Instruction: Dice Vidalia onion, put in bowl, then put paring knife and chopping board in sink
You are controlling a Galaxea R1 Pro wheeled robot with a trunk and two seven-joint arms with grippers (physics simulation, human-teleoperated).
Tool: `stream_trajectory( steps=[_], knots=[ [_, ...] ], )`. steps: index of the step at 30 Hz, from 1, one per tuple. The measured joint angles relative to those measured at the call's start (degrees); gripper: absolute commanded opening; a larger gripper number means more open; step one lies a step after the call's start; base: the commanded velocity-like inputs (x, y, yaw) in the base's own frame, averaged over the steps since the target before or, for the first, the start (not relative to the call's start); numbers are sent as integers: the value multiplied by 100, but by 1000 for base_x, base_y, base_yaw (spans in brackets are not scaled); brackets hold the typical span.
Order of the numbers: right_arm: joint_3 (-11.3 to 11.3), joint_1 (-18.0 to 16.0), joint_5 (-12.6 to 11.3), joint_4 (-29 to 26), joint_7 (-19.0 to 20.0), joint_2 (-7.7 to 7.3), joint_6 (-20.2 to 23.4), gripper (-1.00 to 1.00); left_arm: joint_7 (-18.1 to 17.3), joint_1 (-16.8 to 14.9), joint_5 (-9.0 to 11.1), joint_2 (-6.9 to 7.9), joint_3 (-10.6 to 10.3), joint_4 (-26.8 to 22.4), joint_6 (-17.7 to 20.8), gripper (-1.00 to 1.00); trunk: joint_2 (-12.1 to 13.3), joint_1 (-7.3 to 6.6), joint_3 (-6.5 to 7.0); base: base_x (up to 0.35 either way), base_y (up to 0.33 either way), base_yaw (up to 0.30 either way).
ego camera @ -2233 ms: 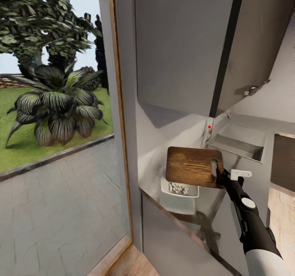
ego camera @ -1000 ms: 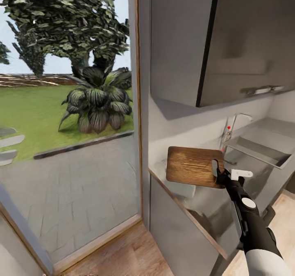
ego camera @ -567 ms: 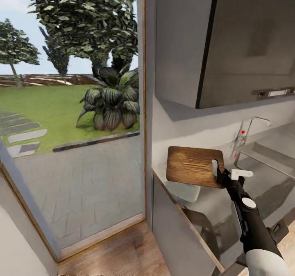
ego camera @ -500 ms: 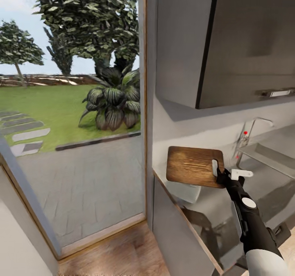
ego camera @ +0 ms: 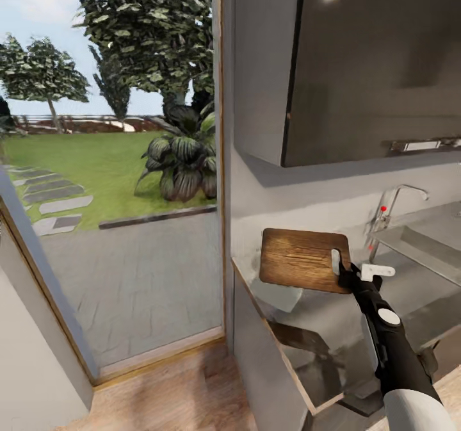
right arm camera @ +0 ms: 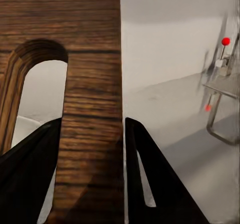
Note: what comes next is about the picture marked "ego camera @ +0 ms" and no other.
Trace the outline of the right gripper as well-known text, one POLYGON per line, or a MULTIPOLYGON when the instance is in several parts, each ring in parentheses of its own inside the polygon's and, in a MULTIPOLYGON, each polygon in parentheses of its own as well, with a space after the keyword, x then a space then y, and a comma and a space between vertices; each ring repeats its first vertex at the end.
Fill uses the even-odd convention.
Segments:
POLYGON ((347 272, 342 262, 339 262, 339 287, 352 289, 356 301, 357 297, 365 291, 373 291, 379 294, 380 288, 382 287, 381 275, 374 275, 372 282, 362 281, 357 276, 357 272, 359 272, 359 270, 355 267, 355 264, 351 263, 351 266, 352 271, 347 272))

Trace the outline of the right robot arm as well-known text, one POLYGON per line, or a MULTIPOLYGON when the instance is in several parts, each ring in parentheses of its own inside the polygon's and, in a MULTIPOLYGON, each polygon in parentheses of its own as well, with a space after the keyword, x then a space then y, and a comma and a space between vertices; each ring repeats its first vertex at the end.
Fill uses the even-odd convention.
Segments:
POLYGON ((390 266, 339 262, 339 287, 350 288, 362 312, 361 329, 384 398, 389 431, 457 431, 433 388, 433 373, 405 337, 401 318, 382 300, 382 277, 390 266))

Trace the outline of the cutting board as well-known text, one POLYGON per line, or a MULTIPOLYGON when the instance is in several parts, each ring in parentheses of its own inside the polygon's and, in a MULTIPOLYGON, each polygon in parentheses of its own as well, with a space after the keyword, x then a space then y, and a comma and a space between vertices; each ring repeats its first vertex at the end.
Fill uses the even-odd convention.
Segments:
POLYGON ((337 250, 347 272, 352 271, 348 238, 336 232, 267 228, 263 231, 259 278, 264 283, 349 295, 340 288, 332 266, 337 250))

